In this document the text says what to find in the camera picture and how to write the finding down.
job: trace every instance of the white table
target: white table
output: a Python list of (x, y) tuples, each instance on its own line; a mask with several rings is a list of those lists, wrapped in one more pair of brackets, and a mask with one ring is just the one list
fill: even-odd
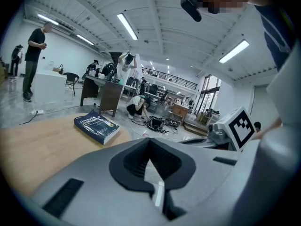
[(34, 101), (37, 103), (63, 102), (67, 76), (49, 70), (38, 70), (34, 82)]
[(151, 94), (151, 93), (149, 93), (149, 92), (145, 92), (144, 94), (147, 95), (147, 96), (149, 96), (150, 98), (158, 99), (158, 102), (157, 102), (157, 105), (156, 105), (156, 108), (155, 108), (155, 111), (154, 111), (154, 113), (156, 113), (157, 107), (158, 107), (158, 105), (159, 105), (159, 100), (161, 99), (161, 97), (160, 97), (160, 96), (153, 95), (153, 94)]
[(133, 96), (132, 96), (132, 98), (133, 98), (133, 97), (134, 97), (134, 94), (135, 94), (134, 91), (137, 90), (137, 88), (131, 87), (131, 86), (129, 86), (129, 85), (125, 85), (124, 87), (130, 89), (130, 91), (128, 92), (128, 95), (127, 95), (127, 101), (126, 101), (126, 103), (127, 103), (127, 102), (128, 102), (128, 99), (129, 99), (129, 97), (130, 97), (131, 91), (133, 90)]

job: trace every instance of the book cover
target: book cover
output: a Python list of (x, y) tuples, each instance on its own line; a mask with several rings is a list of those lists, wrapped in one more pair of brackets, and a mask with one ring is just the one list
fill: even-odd
[(74, 125), (101, 144), (106, 144), (120, 129), (120, 126), (106, 119), (94, 110), (74, 119)]

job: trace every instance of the man in black shirt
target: man in black shirt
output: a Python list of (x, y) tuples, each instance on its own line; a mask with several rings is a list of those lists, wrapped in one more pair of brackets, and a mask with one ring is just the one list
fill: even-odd
[(23, 99), (26, 102), (31, 102), (31, 86), (33, 78), (37, 71), (38, 60), (42, 49), (46, 48), (45, 33), (51, 32), (52, 24), (46, 22), (43, 28), (37, 28), (28, 39), (28, 49), (25, 55), (25, 76), (23, 81)]

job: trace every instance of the floor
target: floor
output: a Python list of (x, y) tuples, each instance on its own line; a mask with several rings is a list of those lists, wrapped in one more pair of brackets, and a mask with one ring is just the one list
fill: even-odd
[[(97, 108), (94, 106), (93, 99), (85, 99), (84, 106), (79, 106), (80, 96), (82, 92), (81, 84), (76, 85), (75, 96), (72, 93), (72, 89), (70, 89), (68, 86), (66, 87), (65, 100), (63, 103), (39, 104), (35, 103), (34, 100), (31, 103), (23, 101), (22, 83), (23, 78), (17, 78), (15, 81), (5, 81), (0, 86), (0, 128), (14, 127), (16, 125), (29, 121), (33, 118), (33, 115), (30, 114), (33, 110), (44, 110), (44, 114), (37, 115), (32, 120), (32, 122), (59, 118), (77, 113), (89, 113), (93, 109), (97, 110)], [(107, 116), (108, 118), (114, 120), (116, 123), (126, 128), (133, 140), (145, 136), (166, 138), (168, 140), (178, 142), (199, 137), (198, 135), (185, 131), (183, 127), (178, 128), (177, 134), (171, 132), (169, 128), (165, 128), (170, 132), (163, 135), (159, 132), (154, 132), (148, 129), (146, 126), (136, 125), (127, 118), (126, 106), (126, 99), (120, 100), (115, 117), (111, 116), (111, 112), (105, 112), (104, 116)], [(165, 114), (167, 114), (167, 111), (164, 110), (163, 106), (159, 106), (154, 116), (162, 117)], [(149, 161), (147, 165), (144, 180), (154, 185), (156, 190), (152, 200), (155, 206), (157, 206), (159, 210), (162, 210), (164, 198), (164, 181), (158, 174), (151, 161)]]

